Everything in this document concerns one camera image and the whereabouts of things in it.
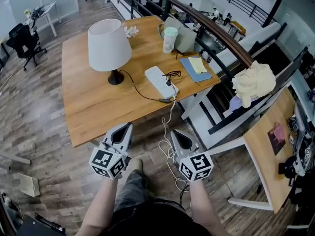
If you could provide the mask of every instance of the gray bag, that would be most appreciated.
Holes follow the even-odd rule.
[[[175,18],[168,17],[164,22],[164,29],[167,27],[174,27],[178,30],[174,48],[180,53],[193,52],[197,33],[186,28],[180,21]]]

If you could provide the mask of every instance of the yellow paper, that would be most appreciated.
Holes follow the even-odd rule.
[[[190,61],[191,65],[192,65],[192,67],[196,73],[206,73],[207,72],[207,69],[204,67],[201,58],[189,57],[188,60]]]

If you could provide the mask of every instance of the black lamp base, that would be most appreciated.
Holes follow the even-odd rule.
[[[113,70],[108,77],[109,84],[118,85],[124,81],[124,75],[117,70]]]

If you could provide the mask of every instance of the table lamp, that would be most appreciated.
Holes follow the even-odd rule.
[[[108,82],[118,85],[124,75],[117,71],[131,58],[132,49],[122,22],[105,19],[89,28],[89,63],[96,71],[111,71]]]

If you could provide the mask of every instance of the wooden floor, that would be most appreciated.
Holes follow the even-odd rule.
[[[0,169],[0,190],[7,192],[8,187],[13,186],[23,213],[33,216],[38,212],[66,227],[69,235],[79,229],[101,178],[88,165],[90,148],[73,148],[70,143],[62,97],[62,42],[87,31],[99,20],[121,19],[110,3],[104,4],[101,0],[79,0],[79,6],[79,13],[56,24],[57,38],[53,37],[50,28],[40,32],[40,42],[48,53],[37,56],[39,65],[36,68],[30,62],[26,72],[20,69],[0,97],[1,150],[32,162],[23,165],[1,159],[2,164],[11,165],[11,170]],[[0,85],[21,63],[22,60],[12,54],[0,75]],[[158,148],[164,132],[161,117],[168,117],[168,111],[165,109],[134,122],[130,156],[143,160],[144,171],[152,181],[156,195],[179,201],[180,192],[174,185],[166,158]],[[192,132],[180,115],[181,110],[176,107],[169,127]],[[237,130],[228,139],[240,133],[241,130]],[[226,229],[232,235],[283,235],[294,214],[294,207],[289,202],[277,215],[270,211],[242,209],[227,202],[232,196],[256,198],[259,177],[245,149],[233,149],[214,156],[213,160],[215,168],[205,184]],[[39,179],[40,197],[28,197],[18,191],[17,173]],[[256,200],[267,200],[264,191]],[[189,193],[184,194],[183,203],[190,214]]]

